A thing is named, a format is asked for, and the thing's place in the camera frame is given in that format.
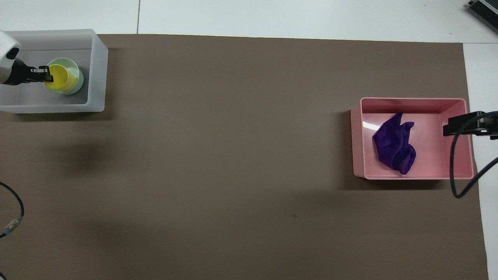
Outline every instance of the brown table surface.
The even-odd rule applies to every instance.
[[[487,279],[477,188],[352,167],[361,97],[468,99],[461,44],[100,37],[104,112],[0,113],[8,279]]]

